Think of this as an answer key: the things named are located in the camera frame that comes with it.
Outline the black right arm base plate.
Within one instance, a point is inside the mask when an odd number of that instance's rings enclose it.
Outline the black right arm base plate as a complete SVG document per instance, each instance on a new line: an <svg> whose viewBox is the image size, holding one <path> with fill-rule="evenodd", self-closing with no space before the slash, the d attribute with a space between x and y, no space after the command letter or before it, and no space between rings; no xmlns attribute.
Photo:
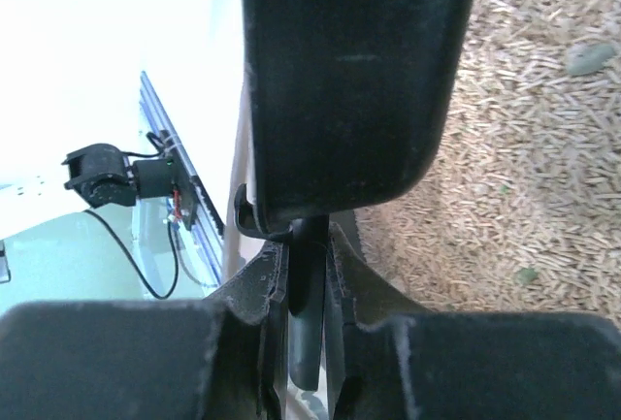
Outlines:
<svg viewBox="0 0 621 420"><path fill-rule="evenodd" d="M193 177L187 171L179 169L173 187L175 219L182 223L187 231L190 231L197 219L199 205Z"/></svg>

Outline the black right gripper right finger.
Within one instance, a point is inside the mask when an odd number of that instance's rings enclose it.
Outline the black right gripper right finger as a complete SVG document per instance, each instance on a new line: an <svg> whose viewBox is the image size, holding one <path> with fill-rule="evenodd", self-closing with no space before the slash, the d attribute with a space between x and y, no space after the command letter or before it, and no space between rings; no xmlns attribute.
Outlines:
<svg viewBox="0 0 621 420"><path fill-rule="evenodd" d="M616 419L620 334L564 312L419 307L330 227L325 343L334 419Z"/></svg>

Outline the brown plastic litter box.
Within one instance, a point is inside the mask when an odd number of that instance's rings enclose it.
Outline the brown plastic litter box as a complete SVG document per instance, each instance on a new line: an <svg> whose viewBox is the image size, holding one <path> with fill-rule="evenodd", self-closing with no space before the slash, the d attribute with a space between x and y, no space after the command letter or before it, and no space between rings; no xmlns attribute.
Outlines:
<svg viewBox="0 0 621 420"><path fill-rule="evenodd" d="M611 43L594 74L568 50ZM390 201L330 214L289 250L290 373L326 373L327 263L337 224L360 259L439 312L587 313L620 334L620 0L473 0L439 148ZM529 286L520 268L538 271Z"/></svg>

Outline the black slotted litter scoop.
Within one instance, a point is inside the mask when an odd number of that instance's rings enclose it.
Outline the black slotted litter scoop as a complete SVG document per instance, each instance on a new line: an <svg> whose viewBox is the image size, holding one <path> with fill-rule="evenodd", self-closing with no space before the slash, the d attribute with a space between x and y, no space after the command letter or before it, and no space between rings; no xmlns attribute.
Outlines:
<svg viewBox="0 0 621 420"><path fill-rule="evenodd" d="M262 235L411 189L439 148L473 0L242 0Z"/></svg>

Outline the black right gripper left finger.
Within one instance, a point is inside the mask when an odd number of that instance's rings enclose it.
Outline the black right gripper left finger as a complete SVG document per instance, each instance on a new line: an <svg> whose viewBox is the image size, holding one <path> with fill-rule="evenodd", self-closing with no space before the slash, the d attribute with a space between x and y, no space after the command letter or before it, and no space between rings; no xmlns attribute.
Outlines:
<svg viewBox="0 0 621 420"><path fill-rule="evenodd" d="M280 419L289 250L202 300L33 302L1 319L5 419Z"/></svg>

